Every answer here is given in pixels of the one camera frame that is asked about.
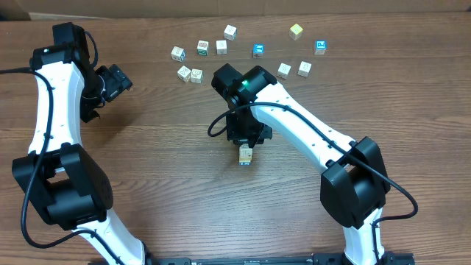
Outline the red side L block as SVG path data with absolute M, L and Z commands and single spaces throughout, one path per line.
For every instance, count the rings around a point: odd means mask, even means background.
M 248 144 L 242 144 L 239 147 L 239 158 L 249 160 L 252 158 L 253 149 Z

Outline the yellow letter K block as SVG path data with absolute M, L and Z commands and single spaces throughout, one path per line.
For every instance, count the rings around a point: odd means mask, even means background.
M 240 162 L 252 162 L 252 158 L 251 157 L 240 157 L 238 161 L 239 161 L 239 163 Z

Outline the green side violin block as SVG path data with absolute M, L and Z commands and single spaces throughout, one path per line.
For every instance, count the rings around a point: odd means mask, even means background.
M 290 65 L 281 63 L 277 70 L 277 76 L 286 80 L 288 78 L 290 70 L 291 70 Z

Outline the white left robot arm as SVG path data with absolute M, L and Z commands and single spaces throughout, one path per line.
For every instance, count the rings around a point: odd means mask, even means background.
M 74 236 L 87 240 L 106 264 L 145 264 L 146 247 L 113 210 L 113 192 L 104 171 L 82 146 L 80 125 L 99 117 L 97 109 L 112 102 L 132 81 L 116 65 L 98 67 L 91 58 L 92 36 L 71 22 L 52 27 L 54 43 L 34 50 L 29 66 L 38 84 L 35 133 L 28 154 L 17 158 L 12 173 L 25 193 L 21 232 L 33 247 L 46 249 Z M 37 243 L 26 228 L 32 205 L 48 225 L 67 236 Z

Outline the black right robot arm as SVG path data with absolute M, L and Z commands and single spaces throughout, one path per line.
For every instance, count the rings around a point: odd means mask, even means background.
M 278 131 L 314 165 L 321 175 L 321 203 L 344 230 L 344 262 L 382 264 L 385 250 L 374 222 L 390 185 L 379 146 L 327 126 L 260 66 L 241 74 L 225 64 L 211 85 L 230 110 L 223 129 L 228 140 L 251 149 Z

